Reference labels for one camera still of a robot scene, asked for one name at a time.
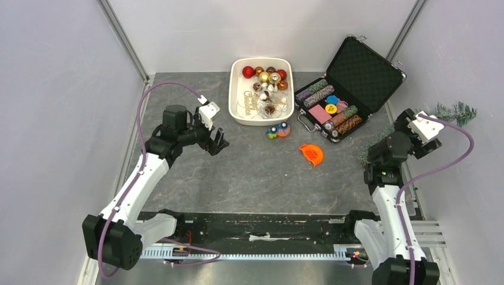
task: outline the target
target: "case handle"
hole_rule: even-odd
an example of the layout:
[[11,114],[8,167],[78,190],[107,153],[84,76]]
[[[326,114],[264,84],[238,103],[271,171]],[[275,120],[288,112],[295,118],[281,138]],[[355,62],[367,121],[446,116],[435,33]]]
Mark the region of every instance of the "case handle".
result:
[[310,127],[303,120],[301,120],[301,116],[304,116],[304,115],[306,115],[305,111],[304,110],[300,110],[300,114],[298,115],[298,121],[300,121],[301,124],[304,125],[304,127],[308,130],[308,132],[314,132],[314,131],[320,129],[320,127],[318,125],[314,125],[313,129],[310,129]]

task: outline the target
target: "white tray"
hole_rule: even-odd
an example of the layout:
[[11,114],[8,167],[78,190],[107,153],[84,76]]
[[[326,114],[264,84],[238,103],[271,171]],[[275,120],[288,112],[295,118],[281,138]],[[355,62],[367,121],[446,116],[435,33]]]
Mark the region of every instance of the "white tray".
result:
[[[246,66],[274,67],[283,69],[287,72],[288,88],[284,91],[278,91],[279,96],[285,96],[286,109],[284,112],[275,111],[272,118],[263,119],[257,115],[256,111],[251,111],[250,115],[245,114],[244,92],[251,91],[252,85],[257,81],[257,77],[246,79],[242,75],[242,70]],[[249,126],[271,126],[286,121],[294,113],[294,88],[292,82],[292,69],[289,62],[281,58],[244,58],[237,60],[231,68],[231,79],[229,82],[229,113],[235,120],[243,125]]]

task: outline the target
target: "red ornament ball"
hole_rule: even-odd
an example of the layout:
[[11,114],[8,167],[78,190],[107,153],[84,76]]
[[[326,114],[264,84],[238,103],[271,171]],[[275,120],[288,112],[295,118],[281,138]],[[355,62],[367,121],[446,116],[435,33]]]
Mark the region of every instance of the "red ornament ball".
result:
[[287,79],[287,72],[283,69],[279,69],[276,71],[276,73],[280,74],[280,77],[282,80],[286,80]]
[[245,66],[241,72],[245,78],[252,78],[256,74],[256,70],[252,66]]

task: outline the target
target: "small toy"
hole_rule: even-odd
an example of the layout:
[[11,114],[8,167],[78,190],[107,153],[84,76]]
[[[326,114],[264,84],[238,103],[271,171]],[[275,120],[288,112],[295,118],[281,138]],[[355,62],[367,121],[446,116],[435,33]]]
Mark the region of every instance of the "small toy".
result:
[[291,126],[288,122],[282,122],[278,126],[273,126],[266,131],[268,138],[276,138],[277,136],[281,138],[287,137],[291,133]]
[[287,137],[291,133],[291,126],[288,122],[282,122],[280,125],[278,125],[277,129],[278,136],[282,138]]
[[300,150],[303,152],[304,157],[313,163],[313,166],[319,165],[324,160],[324,152],[318,145],[303,144]]
[[270,129],[266,131],[266,135],[268,138],[276,138],[276,135],[278,134],[278,129],[275,126],[272,126]]

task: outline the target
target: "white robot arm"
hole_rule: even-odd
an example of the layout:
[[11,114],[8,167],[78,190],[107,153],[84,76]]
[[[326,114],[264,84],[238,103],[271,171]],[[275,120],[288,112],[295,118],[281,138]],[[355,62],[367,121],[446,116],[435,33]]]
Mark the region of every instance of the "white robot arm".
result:
[[125,270],[133,268],[143,248],[176,234],[177,225],[183,223],[183,217],[168,210],[160,211],[143,223],[136,221],[152,190],[182,154],[183,147],[198,144],[214,156],[229,146],[220,128],[215,139],[210,137],[215,128],[212,119],[218,114],[219,107],[204,97],[201,103],[204,106],[198,107],[194,115],[184,106],[168,106],[163,112],[162,124],[146,141],[146,151],[124,186],[100,215],[88,215],[84,219],[84,241],[89,257],[98,259],[100,238],[108,221],[110,225],[101,248],[102,259]]
[[403,284],[410,270],[410,248],[413,250],[419,284],[437,284],[439,270],[427,262],[413,231],[406,210],[401,164],[409,154],[422,158],[441,146],[435,139],[444,128],[441,123],[423,119],[425,112],[404,111],[394,123],[395,132],[370,147],[364,180],[378,207],[381,224],[373,213],[354,211],[355,237],[361,241],[374,269],[373,285]]

